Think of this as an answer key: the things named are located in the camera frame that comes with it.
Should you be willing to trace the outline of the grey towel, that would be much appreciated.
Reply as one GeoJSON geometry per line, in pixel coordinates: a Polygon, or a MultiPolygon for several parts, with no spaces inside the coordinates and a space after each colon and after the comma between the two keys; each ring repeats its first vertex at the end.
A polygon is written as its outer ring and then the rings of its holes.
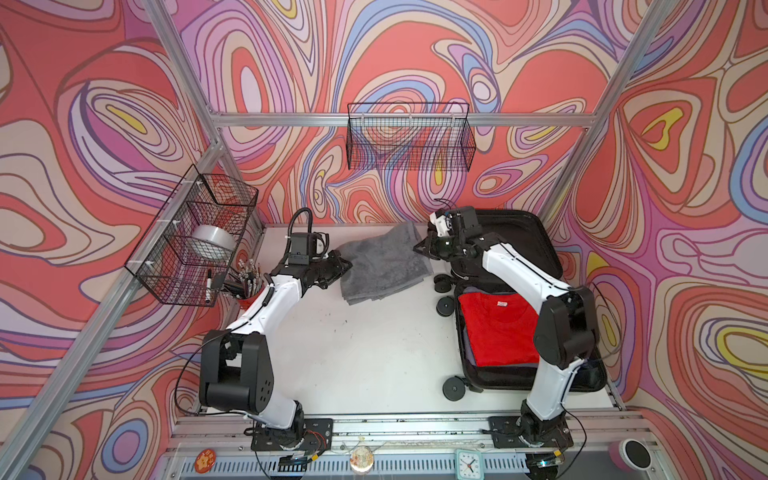
{"type": "Polygon", "coordinates": [[[433,274],[431,262],[413,250],[423,240],[417,225],[403,223],[387,233],[338,248],[352,264],[341,278],[341,293],[349,305],[381,300],[411,288],[433,274]]]}

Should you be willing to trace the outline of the black suitcase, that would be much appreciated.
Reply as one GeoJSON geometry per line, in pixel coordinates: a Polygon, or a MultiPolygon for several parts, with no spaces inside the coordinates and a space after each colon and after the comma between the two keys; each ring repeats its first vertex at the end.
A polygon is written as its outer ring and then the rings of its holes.
{"type": "Polygon", "coordinates": [[[463,373],[448,378],[450,401],[467,391],[548,392],[548,373],[581,363],[571,390],[607,382],[598,351],[596,305],[588,287],[571,287],[542,222],[518,210],[441,209],[416,251],[448,262],[434,279],[437,311],[456,318],[463,373]]]}

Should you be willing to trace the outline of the red t-shirt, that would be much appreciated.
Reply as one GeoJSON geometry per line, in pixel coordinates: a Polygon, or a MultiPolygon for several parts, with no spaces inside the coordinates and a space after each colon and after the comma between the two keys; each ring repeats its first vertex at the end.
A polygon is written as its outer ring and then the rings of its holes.
{"type": "Polygon", "coordinates": [[[539,315],[521,295],[469,292],[459,304],[476,366],[538,363],[534,334],[539,315]]]}

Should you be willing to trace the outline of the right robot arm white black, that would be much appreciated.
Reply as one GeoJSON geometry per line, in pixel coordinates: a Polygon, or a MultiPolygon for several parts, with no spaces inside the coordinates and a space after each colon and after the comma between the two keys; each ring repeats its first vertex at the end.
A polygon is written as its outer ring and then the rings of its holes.
{"type": "Polygon", "coordinates": [[[539,268],[504,237],[485,233],[473,207],[432,213],[423,244],[423,254],[434,260],[465,259],[480,265],[538,314],[533,344],[540,360],[521,406],[521,423],[543,430],[562,421],[563,402],[575,375],[599,342],[592,290],[568,285],[539,268]]]}

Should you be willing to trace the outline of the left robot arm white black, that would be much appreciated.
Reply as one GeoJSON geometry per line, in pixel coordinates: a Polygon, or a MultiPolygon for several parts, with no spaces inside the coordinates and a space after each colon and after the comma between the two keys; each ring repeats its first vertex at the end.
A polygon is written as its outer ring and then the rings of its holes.
{"type": "Polygon", "coordinates": [[[312,287],[326,289],[352,268],[336,250],[308,264],[279,263],[250,307],[223,330],[203,340],[199,402],[220,412],[237,412],[264,426],[289,430],[300,403],[278,389],[269,340],[312,287]]]}

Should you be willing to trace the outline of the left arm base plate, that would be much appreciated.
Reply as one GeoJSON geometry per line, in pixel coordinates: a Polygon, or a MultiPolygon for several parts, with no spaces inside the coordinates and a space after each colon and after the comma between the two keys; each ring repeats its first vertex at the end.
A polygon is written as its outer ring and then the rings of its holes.
{"type": "Polygon", "coordinates": [[[332,447],[334,420],[319,417],[304,419],[288,429],[267,428],[256,424],[244,430],[251,438],[254,452],[293,452],[322,453],[332,447]]]}

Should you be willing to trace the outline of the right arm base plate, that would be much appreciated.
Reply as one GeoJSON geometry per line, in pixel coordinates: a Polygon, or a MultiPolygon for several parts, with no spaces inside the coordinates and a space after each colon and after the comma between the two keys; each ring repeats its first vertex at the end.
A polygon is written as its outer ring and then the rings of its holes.
{"type": "Polygon", "coordinates": [[[534,415],[492,416],[488,434],[495,448],[565,450],[574,445],[563,415],[540,421],[534,415]]]}

